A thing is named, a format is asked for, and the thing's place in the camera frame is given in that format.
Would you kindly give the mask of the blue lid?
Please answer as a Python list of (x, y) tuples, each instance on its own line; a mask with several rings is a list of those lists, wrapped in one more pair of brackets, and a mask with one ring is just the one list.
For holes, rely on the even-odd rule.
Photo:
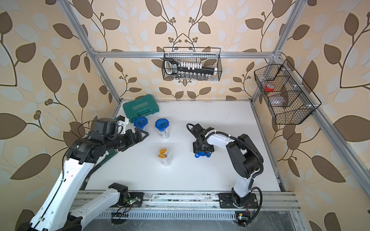
[(146, 117), (138, 117), (134, 120), (134, 127), (146, 127), (148, 125), (148, 120)]
[(212, 153), (208, 153), (208, 152), (197, 152), (194, 154), (195, 158), (200, 158), (200, 157), (211, 157)]
[(165, 118), (160, 118), (155, 123), (155, 128), (160, 132), (164, 132), (169, 127), (169, 121)]

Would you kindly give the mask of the blue lid front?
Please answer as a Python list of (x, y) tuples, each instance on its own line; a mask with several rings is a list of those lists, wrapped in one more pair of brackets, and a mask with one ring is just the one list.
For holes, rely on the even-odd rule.
[(155, 123), (155, 128), (160, 132), (164, 132), (169, 127), (169, 121), (165, 118), (160, 118)]

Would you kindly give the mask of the clear plastic container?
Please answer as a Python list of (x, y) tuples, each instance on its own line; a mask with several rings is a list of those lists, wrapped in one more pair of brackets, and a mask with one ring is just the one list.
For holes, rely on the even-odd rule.
[(146, 127), (140, 127), (140, 129), (146, 133), (149, 133)]
[(159, 129), (159, 136), (162, 139), (168, 139), (170, 137), (169, 128)]
[(169, 166), (172, 162), (172, 155), (168, 148), (161, 147), (158, 152), (158, 158), (163, 166)]

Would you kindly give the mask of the white bottle purple label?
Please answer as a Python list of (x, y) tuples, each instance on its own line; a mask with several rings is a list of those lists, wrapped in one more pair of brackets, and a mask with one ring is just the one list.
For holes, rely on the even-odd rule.
[(168, 154), (168, 150), (166, 148), (162, 148), (160, 149), (160, 155), (167, 155)]

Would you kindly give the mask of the white shampoo bottle gold cap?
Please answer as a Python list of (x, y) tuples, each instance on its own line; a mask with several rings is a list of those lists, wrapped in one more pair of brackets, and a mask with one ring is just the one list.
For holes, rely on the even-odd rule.
[(166, 159), (167, 158), (167, 156), (165, 154), (159, 154), (158, 157), (161, 158), (161, 159)]

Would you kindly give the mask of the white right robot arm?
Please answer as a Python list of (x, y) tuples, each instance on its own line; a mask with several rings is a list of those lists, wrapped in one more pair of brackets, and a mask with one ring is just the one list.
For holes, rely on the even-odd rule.
[(192, 135), (196, 138), (193, 142), (193, 151), (196, 154), (210, 156), (215, 146), (227, 151), (232, 166), (239, 175), (231, 190), (232, 203), (237, 208), (246, 206), (254, 190), (255, 178), (264, 171), (264, 159), (250, 137), (246, 134), (235, 137), (221, 131), (211, 132), (211, 128), (193, 131)]

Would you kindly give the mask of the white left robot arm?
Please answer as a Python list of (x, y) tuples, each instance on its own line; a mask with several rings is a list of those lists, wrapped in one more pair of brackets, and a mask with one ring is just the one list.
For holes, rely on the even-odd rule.
[(47, 199), (29, 222), (19, 231), (81, 231), (95, 217), (111, 206), (131, 204), (128, 187), (119, 183), (109, 185), (100, 196), (80, 209), (70, 208), (86, 177), (98, 159), (107, 151), (125, 151), (142, 142), (149, 133), (135, 128), (119, 134), (117, 128), (107, 131), (93, 130), (76, 140), (62, 159), (62, 172)]

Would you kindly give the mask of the green plastic tool case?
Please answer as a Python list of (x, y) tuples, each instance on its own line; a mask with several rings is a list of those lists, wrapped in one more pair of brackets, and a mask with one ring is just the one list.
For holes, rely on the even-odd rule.
[(157, 102), (151, 94), (142, 96), (134, 101), (126, 102), (122, 108), (130, 123), (134, 123), (139, 117), (146, 117), (160, 111)]

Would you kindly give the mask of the black socket wrench set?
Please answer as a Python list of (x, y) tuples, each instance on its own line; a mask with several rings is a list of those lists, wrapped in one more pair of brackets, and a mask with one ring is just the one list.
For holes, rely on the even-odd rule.
[(164, 59), (162, 67), (167, 75), (176, 75), (178, 73), (193, 73), (202, 75), (217, 75), (217, 67), (206, 67), (197, 63), (178, 62), (175, 59)]

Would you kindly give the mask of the aluminium frame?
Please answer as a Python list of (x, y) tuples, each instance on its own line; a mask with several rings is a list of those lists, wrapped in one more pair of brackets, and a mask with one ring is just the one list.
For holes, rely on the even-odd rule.
[(316, 123), (319, 125), (321, 130), (326, 135), (327, 139), (330, 141), (331, 145), (338, 152), (339, 156), (343, 159), (344, 163), (347, 165), (351, 174), (354, 176), (355, 180), (358, 182), (360, 187), (363, 189), (366, 195), (370, 194), (370, 172), (366, 169), (365, 165), (356, 156), (354, 150), (345, 142), (344, 138), (339, 133), (338, 129), (330, 123), (327, 116), (324, 114), (323, 110), (319, 108), (320, 99), (314, 93), (313, 90), (307, 90), (304, 86), (305, 80), (303, 77), (297, 73), (293, 73), (292, 64), (281, 58), (281, 51), (283, 48), (283, 42), (279, 41), (277, 48), (271, 53), (256, 52), (256, 53), (244, 53), (244, 52), (196, 52), (195, 50), (189, 50), (187, 47), (179, 48), (175, 50), (170, 48), (168, 52), (101, 52), (96, 51), (82, 25), (80, 24), (78, 18), (74, 14), (72, 5), (69, 1), (58, 1), (58, 4), (65, 14), (67, 20), (70, 22), (73, 30), (77, 33), (77, 37), (82, 43), (84, 49), (86, 50), (89, 57), (92, 59), (92, 63), (97, 68), (98, 73), (101, 75), (102, 81), (107, 85), (108, 90), (112, 91), (113, 99), (119, 104), (122, 102), (121, 97), (118, 95), (117, 90), (112, 83), (110, 77), (108, 76), (103, 64), (101, 62), (102, 58), (163, 58), (168, 57), (174, 59), (180, 58), (203, 58), (212, 55), (216, 60), (221, 60), (225, 58), (239, 58), (239, 59), (269, 59), (269, 65), (280, 65), (285, 69), (290, 77), (295, 81), (296, 87), (299, 89), (299, 98), (306, 98), (309, 102), (309, 110), (311, 111), (311, 116), (315, 119)]

